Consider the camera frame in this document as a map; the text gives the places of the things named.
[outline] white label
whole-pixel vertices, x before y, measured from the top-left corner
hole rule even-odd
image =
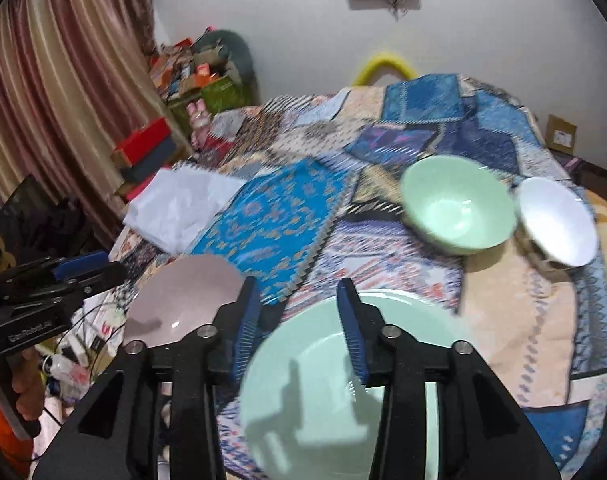
[[[572,147],[572,135],[562,132],[561,130],[554,131],[554,143],[566,148]]]

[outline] bowl rim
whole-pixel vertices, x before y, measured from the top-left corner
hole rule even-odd
[[[550,184],[552,184],[552,187],[554,187],[557,190],[557,192],[559,192],[559,193],[569,194],[573,199],[575,199],[577,208],[582,209],[586,213],[586,217],[588,220],[587,225],[592,226],[592,232],[593,232],[592,238],[593,238],[593,245],[594,245],[594,250],[591,253],[592,256],[590,256],[589,259],[586,260],[585,258],[583,258],[582,260],[576,260],[574,262],[571,262],[569,260],[566,260],[565,258],[560,258],[557,256],[557,254],[552,253],[549,250],[549,248],[546,247],[546,244],[544,244],[541,241],[541,239],[538,236],[535,236],[535,234],[533,233],[532,221],[529,221],[529,219],[526,218],[525,215],[523,214],[523,208],[522,208],[523,190],[524,190],[524,186],[539,186],[539,184],[541,184],[542,182],[544,182],[546,184],[546,186],[549,186]],[[597,226],[595,225],[594,217],[593,217],[593,215],[590,211],[590,208],[588,207],[585,199],[583,199],[582,197],[580,197],[579,195],[574,193],[571,189],[568,189],[567,187],[565,187],[563,184],[561,184],[557,180],[554,180],[552,178],[545,178],[545,177],[541,177],[541,176],[532,176],[530,178],[525,179],[523,182],[521,182],[521,184],[519,184],[519,186],[517,187],[517,190],[515,192],[515,198],[517,200],[519,219],[522,222],[523,227],[525,228],[528,236],[530,236],[533,240],[535,240],[537,242],[539,247],[541,247],[541,250],[543,250],[549,258],[552,258],[553,260],[555,260],[561,264],[564,264],[567,267],[571,267],[571,268],[583,267],[595,259],[595,256],[597,256],[597,253],[599,252],[599,234],[597,233]]]
[[[479,172],[478,174],[481,176],[481,178],[490,178],[494,183],[497,184],[497,186],[499,186],[497,189],[501,189],[503,191],[503,193],[505,194],[506,199],[507,199],[506,206],[509,205],[509,208],[512,211],[512,220],[510,222],[509,227],[506,224],[506,229],[504,230],[505,234],[497,236],[497,241],[495,241],[491,245],[488,245],[488,244],[473,245],[473,244],[466,244],[464,242],[444,238],[440,235],[437,235],[435,232],[433,232],[430,229],[429,225],[426,224],[426,222],[422,221],[420,218],[418,218],[416,215],[414,215],[411,212],[411,208],[408,206],[409,201],[407,200],[407,194],[404,192],[405,187],[407,187],[407,181],[408,181],[407,175],[410,174],[410,172],[413,170],[413,168],[416,168],[418,165],[425,165],[430,160],[432,160],[434,162],[434,160],[437,160],[437,159],[450,160],[456,164],[463,164],[464,166],[467,166],[471,170],[476,170]],[[506,187],[504,187],[504,185],[501,183],[501,181],[499,181],[497,179],[497,177],[495,177],[492,173],[490,173],[490,171],[488,170],[488,166],[486,166],[485,164],[482,164],[481,162],[478,162],[477,160],[474,160],[472,158],[468,158],[466,156],[445,155],[445,154],[427,156],[426,158],[422,158],[421,160],[418,160],[413,165],[406,168],[406,170],[403,172],[403,174],[401,176],[401,180],[399,181],[399,186],[401,188],[403,209],[404,209],[405,213],[408,215],[408,217],[411,219],[412,224],[414,226],[416,226],[418,229],[420,229],[421,232],[427,234],[431,238],[434,238],[437,241],[437,243],[446,244],[449,247],[452,247],[454,250],[483,251],[486,249],[490,249],[490,248],[496,247],[496,246],[502,244],[503,242],[505,242],[506,240],[508,240],[514,234],[515,230],[517,229],[517,224],[519,223],[519,221],[517,219],[517,211],[515,210],[515,202],[512,199],[512,197],[510,196],[510,193],[508,192]]]

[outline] human hand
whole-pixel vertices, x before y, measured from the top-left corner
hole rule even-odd
[[[39,353],[33,347],[26,348],[21,357],[12,369],[12,389],[20,394],[17,411],[26,420],[37,420],[46,401],[46,390],[39,373]]]

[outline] orange sleeve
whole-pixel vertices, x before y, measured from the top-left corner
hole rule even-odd
[[[32,440],[19,440],[6,422],[0,410],[0,449],[15,470],[28,478],[30,459],[32,458]]]

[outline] plastic bottle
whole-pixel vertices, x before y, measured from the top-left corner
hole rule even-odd
[[[44,373],[57,379],[60,383],[67,384],[67,397],[81,399],[88,388],[90,388],[90,370],[77,363],[73,363],[68,357],[54,354],[44,360]]]
[[[199,151],[206,144],[206,138],[210,133],[210,114],[206,110],[206,103],[203,99],[197,101],[197,104],[189,103],[186,110],[190,116],[190,127],[192,128],[190,143],[195,150]]]

